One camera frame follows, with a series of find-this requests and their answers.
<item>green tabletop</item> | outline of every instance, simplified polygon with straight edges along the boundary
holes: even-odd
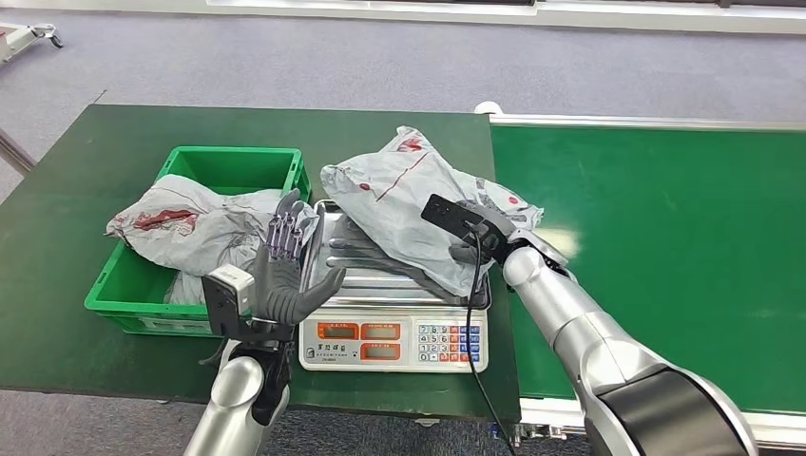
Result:
[[[116,241],[106,222],[134,202],[178,145],[294,147],[322,165],[375,152],[399,125],[458,168],[493,179],[485,117],[461,114],[92,105],[0,205],[0,388],[206,401],[215,339],[124,334],[83,302]],[[481,374],[504,420],[519,421],[507,292],[493,280],[490,361]],[[484,417],[468,374],[308,372],[292,405]]]
[[[639,341],[746,411],[806,412],[806,133],[491,129],[498,181]],[[512,299],[521,394],[573,397]]]

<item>stainless steel tray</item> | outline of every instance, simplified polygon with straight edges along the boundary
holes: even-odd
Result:
[[[389,258],[335,202],[324,199],[314,209],[319,223],[305,255],[303,289],[317,284],[335,266],[347,269],[341,290],[323,307],[467,307],[466,297],[448,293],[419,268]],[[480,281],[472,298],[474,309],[486,309],[490,303],[488,276]]]

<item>black cable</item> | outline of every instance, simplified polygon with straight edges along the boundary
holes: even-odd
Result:
[[[212,366],[212,367],[217,369],[219,367],[219,363],[221,362],[221,356],[224,354],[224,347],[226,347],[226,342],[227,342],[227,338],[222,337],[221,338],[221,343],[219,344],[219,347],[210,356],[208,356],[208,357],[206,357],[204,359],[200,359],[199,360],[199,365],[200,366]]]
[[[465,322],[465,351],[468,353],[468,362],[470,363],[470,370],[473,372],[473,377],[476,379],[476,384],[479,386],[481,390],[481,394],[484,396],[484,401],[487,403],[487,407],[489,412],[492,414],[492,417],[495,419],[495,424],[498,425],[498,428],[501,429],[501,433],[504,434],[504,440],[507,441],[507,447],[509,448],[509,452],[512,456],[515,455],[515,446],[512,445],[512,441],[509,439],[509,434],[507,434],[507,430],[504,429],[504,425],[501,424],[501,419],[498,418],[498,413],[495,412],[495,408],[492,407],[492,402],[489,400],[487,396],[487,392],[484,389],[484,385],[481,384],[481,379],[478,376],[478,372],[476,371],[476,367],[473,364],[473,354],[470,352],[470,315],[473,310],[472,301],[473,296],[476,293],[476,284],[478,284],[478,277],[481,274],[481,239],[479,239],[478,232],[476,232],[474,227],[468,226],[470,228],[470,232],[473,233],[473,238],[476,240],[476,269],[473,272],[473,284],[470,288],[470,296],[468,296],[468,320]]]

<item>white plastic bag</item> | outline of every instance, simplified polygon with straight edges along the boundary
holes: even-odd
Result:
[[[166,302],[198,304],[203,302],[201,276],[224,264],[251,271],[279,200],[279,190],[227,197],[169,174],[110,220],[106,234],[123,239],[141,257],[181,271]],[[297,225],[304,219],[318,219],[307,204]],[[315,230],[315,222],[307,225],[304,242]]]
[[[529,230],[543,215],[507,188],[453,169],[408,126],[398,127],[378,152],[323,167],[321,179],[327,194],[388,256],[422,269],[460,296],[470,294],[475,265],[453,260],[448,248],[459,239],[420,218],[431,194],[483,204]]]

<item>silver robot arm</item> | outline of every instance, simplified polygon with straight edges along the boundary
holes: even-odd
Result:
[[[251,356],[230,359],[241,342],[230,340],[221,355],[221,365],[210,402],[185,449],[185,456],[255,455],[263,447],[278,417],[288,405],[285,385],[279,402],[266,418],[253,413],[263,390],[266,372]]]
[[[210,330],[229,340],[185,456],[254,456],[288,405],[295,328],[341,288],[345,275],[334,268],[299,289],[302,209],[298,190],[280,200],[254,275],[224,265],[201,278]]]
[[[421,217],[501,264],[548,345],[560,358],[599,455],[758,455],[731,399],[695,373],[633,339],[577,283],[567,260],[531,231],[473,202],[432,195]],[[458,260],[467,245],[451,248]]]

